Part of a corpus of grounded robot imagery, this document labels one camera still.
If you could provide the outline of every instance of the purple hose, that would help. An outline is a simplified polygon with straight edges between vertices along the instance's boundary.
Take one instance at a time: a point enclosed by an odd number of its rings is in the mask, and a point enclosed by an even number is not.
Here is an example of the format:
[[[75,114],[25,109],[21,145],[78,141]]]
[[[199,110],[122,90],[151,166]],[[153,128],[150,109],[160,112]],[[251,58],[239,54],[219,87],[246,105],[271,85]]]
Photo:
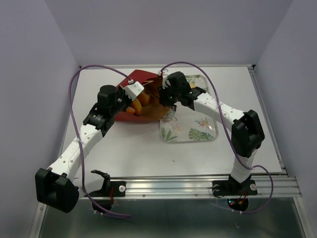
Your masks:
[[[101,67],[101,68],[105,68],[105,69],[109,69],[112,70],[114,72],[117,72],[121,75],[123,75],[124,77],[131,79],[128,75],[126,75],[125,73],[122,73],[114,68],[108,67],[108,66],[104,66],[104,65],[99,65],[99,64],[91,64],[91,65],[87,65],[82,67],[81,69],[77,70],[77,72],[74,73],[73,77],[71,78],[70,82],[69,82],[69,87],[68,87],[68,101],[69,101],[69,106],[70,106],[70,115],[71,115],[71,119],[73,121],[74,124],[74,128],[75,128],[75,133],[77,138],[79,139],[79,150],[80,150],[80,158],[81,158],[81,171],[82,171],[82,186],[83,186],[83,191],[86,193],[87,197],[89,198],[89,200],[91,200],[91,202],[93,204],[95,204],[99,209],[101,209],[102,211],[106,212],[105,214],[103,214],[103,216],[107,216],[107,217],[113,217],[113,218],[129,218],[131,217],[131,215],[128,214],[122,214],[122,213],[117,213],[117,212],[111,212],[105,208],[103,208],[102,206],[100,206],[86,191],[85,188],[85,158],[84,158],[84,151],[83,151],[83,145],[81,143],[80,140],[80,135],[79,135],[79,131],[77,128],[77,124],[76,124],[76,120],[75,120],[75,116],[74,116],[74,112],[73,112],[73,107],[72,107],[72,101],[71,101],[71,86],[73,84],[73,81],[75,79],[75,77],[84,69],[86,68],[91,68],[91,67]]]
[[[273,184],[273,178],[272,178],[271,174],[268,172],[268,170],[267,170],[266,168],[264,168],[264,167],[261,166],[261,165],[254,165],[254,166],[251,168],[251,167],[246,166],[246,165],[240,160],[240,158],[239,158],[239,156],[238,156],[236,150],[234,149],[234,146],[233,146],[232,141],[231,141],[231,139],[230,139],[230,135],[229,135],[229,133],[228,133],[228,131],[227,131],[226,122],[225,122],[224,117],[223,117],[223,114],[222,114],[221,105],[220,105],[220,100],[219,100],[219,97],[218,97],[216,88],[215,88],[214,84],[212,83],[211,79],[209,78],[209,76],[206,74],[206,72],[205,72],[202,68],[200,68],[199,66],[197,66],[197,65],[195,65],[195,64],[193,64],[193,63],[189,63],[189,62],[185,62],[185,61],[177,61],[177,62],[173,62],[173,63],[169,63],[169,64],[165,65],[160,71],[163,72],[163,70],[166,69],[167,67],[169,67],[169,66],[171,66],[171,65],[174,65],[174,64],[179,64],[179,63],[188,64],[188,65],[191,65],[191,66],[197,68],[198,70],[200,70],[201,73],[203,73],[203,75],[207,78],[207,80],[208,80],[209,83],[211,84],[211,87],[212,87],[212,89],[213,89],[213,91],[214,91],[214,94],[215,94],[215,97],[216,97],[216,101],[217,101],[217,103],[218,103],[218,105],[219,105],[219,114],[220,114],[220,119],[221,119],[221,122],[222,122],[223,129],[224,129],[224,133],[226,134],[226,137],[227,137],[227,139],[228,139],[228,141],[229,141],[229,144],[230,144],[231,149],[232,149],[232,151],[233,151],[233,153],[234,153],[234,156],[237,158],[237,160],[239,161],[239,163],[240,163],[244,168],[246,168],[246,169],[248,169],[248,170],[252,170],[253,168],[262,168],[262,169],[267,173],[269,179],[271,180],[271,193],[270,193],[270,195],[269,195],[269,197],[268,197],[267,202],[266,202],[262,207],[260,207],[260,208],[258,208],[258,209],[256,209],[256,210],[254,210],[254,211],[247,211],[247,212],[242,212],[242,213],[250,214],[250,213],[255,213],[255,212],[258,212],[258,211],[262,210],[263,208],[265,208],[265,207],[268,205],[268,203],[270,202],[270,200],[271,200],[271,198],[272,198],[272,196],[273,196],[274,184]]]

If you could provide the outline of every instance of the purple cable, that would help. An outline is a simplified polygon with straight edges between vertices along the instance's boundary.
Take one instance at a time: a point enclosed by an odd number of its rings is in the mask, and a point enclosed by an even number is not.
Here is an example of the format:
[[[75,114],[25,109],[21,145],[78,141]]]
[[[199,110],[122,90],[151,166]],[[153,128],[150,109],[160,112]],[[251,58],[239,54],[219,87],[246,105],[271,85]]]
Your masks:
[[[121,75],[123,75],[124,77],[128,78],[131,80],[131,78],[126,75],[125,73],[122,73],[114,68],[108,67],[108,66],[104,66],[104,65],[99,65],[99,64],[91,64],[91,65],[87,65],[84,66],[82,68],[80,68],[79,70],[77,70],[77,72],[74,73],[73,77],[71,78],[70,82],[69,82],[69,87],[68,87],[68,101],[69,101],[69,106],[70,106],[70,115],[71,115],[71,119],[73,121],[74,124],[74,128],[75,128],[75,133],[77,138],[79,139],[78,143],[79,143],[79,150],[80,150],[80,158],[81,158],[81,171],[82,171],[82,186],[83,186],[83,191],[86,193],[87,197],[89,198],[89,200],[95,204],[99,209],[101,209],[102,211],[106,212],[105,214],[103,214],[103,216],[107,216],[107,217],[112,217],[112,218],[120,218],[120,219],[124,219],[124,218],[129,218],[131,217],[131,215],[128,214],[122,214],[122,213],[117,213],[117,212],[111,212],[105,208],[103,208],[102,206],[100,206],[86,191],[85,188],[85,158],[84,158],[84,150],[83,150],[83,145],[82,142],[80,140],[80,134],[77,128],[77,124],[76,124],[76,120],[75,120],[75,116],[74,116],[74,112],[73,112],[73,107],[72,107],[72,101],[71,101],[71,86],[73,84],[73,81],[75,79],[75,77],[84,69],[86,68],[91,68],[91,67],[100,67],[100,68],[105,68],[105,69],[109,69],[112,70],[116,73],[119,73]]]
[[[226,134],[226,137],[227,137],[227,139],[228,139],[228,141],[229,141],[229,144],[230,144],[230,146],[231,146],[231,149],[232,149],[232,151],[233,151],[233,154],[234,154],[234,156],[237,158],[237,160],[239,161],[239,163],[240,163],[244,168],[246,168],[246,169],[248,169],[248,170],[252,170],[253,168],[262,168],[262,169],[267,173],[269,179],[271,180],[271,193],[270,193],[270,195],[269,195],[269,197],[268,197],[267,202],[266,202],[262,207],[260,207],[260,208],[258,208],[258,209],[256,209],[256,210],[254,210],[254,211],[247,211],[247,212],[242,212],[242,213],[250,214],[250,213],[255,213],[255,212],[258,212],[258,211],[262,210],[263,208],[265,208],[265,207],[268,205],[268,203],[270,202],[270,200],[271,200],[271,198],[272,198],[272,196],[273,196],[274,184],[273,184],[273,178],[272,178],[271,174],[268,172],[268,170],[267,170],[266,168],[264,168],[264,167],[261,166],[261,165],[254,165],[254,166],[251,168],[251,167],[246,166],[246,165],[240,160],[240,158],[239,158],[239,156],[238,156],[236,150],[234,149],[234,146],[233,146],[232,141],[231,141],[231,139],[230,139],[230,135],[229,135],[229,133],[228,133],[228,131],[227,131],[226,122],[225,122],[224,117],[223,117],[223,114],[222,114],[222,109],[221,109],[221,105],[220,105],[220,100],[219,100],[219,97],[218,97],[216,88],[215,88],[214,84],[212,83],[211,79],[209,78],[209,76],[206,74],[206,72],[205,72],[202,68],[200,68],[198,65],[195,65],[195,64],[190,63],[190,62],[176,61],[176,62],[169,63],[169,64],[165,65],[160,71],[163,73],[163,70],[166,69],[167,67],[169,67],[169,66],[171,66],[171,65],[174,65],[174,64],[179,64],[179,63],[188,64],[188,65],[191,65],[191,66],[197,68],[198,70],[200,70],[201,73],[203,73],[203,75],[207,78],[207,80],[208,80],[209,83],[211,84],[211,87],[212,87],[212,89],[213,89],[213,91],[214,91],[214,95],[215,95],[215,97],[216,97],[216,101],[217,101],[217,103],[218,103],[218,105],[219,105],[219,115],[220,115],[220,119],[221,119],[222,126],[223,126],[223,129],[224,129],[224,133]]]

